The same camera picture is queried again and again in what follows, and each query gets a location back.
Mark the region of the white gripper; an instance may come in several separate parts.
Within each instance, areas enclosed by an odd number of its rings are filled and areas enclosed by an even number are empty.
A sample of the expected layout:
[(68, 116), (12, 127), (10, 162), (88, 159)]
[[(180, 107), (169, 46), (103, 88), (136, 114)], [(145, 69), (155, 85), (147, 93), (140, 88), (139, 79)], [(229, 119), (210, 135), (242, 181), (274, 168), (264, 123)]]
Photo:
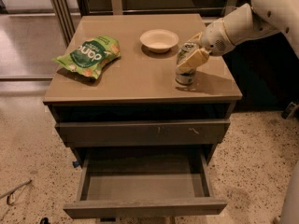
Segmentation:
[(191, 51), (181, 51), (178, 54), (177, 70), (181, 74), (194, 71), (198, 66), (205, 64), (211, 56), (222, 56), (235, 48), (229, 39), (223, 19), (217, 19), (210, 23), (203, 33), (198, 33), (189, 39), (193, 43), (201, 43), (204, 48)]

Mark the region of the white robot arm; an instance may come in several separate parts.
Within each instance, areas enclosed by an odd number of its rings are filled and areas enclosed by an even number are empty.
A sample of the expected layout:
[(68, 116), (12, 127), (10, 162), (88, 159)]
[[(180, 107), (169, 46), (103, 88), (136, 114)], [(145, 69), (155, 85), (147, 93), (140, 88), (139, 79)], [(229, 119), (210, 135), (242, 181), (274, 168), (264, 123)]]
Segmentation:
[(251, 0), (213, 21), (181, 46), (176, 72), (191, 74), (211, 56), (222, 56), (245, 41), (275, 33), (282, 33), (299, 55), (299, 0)]

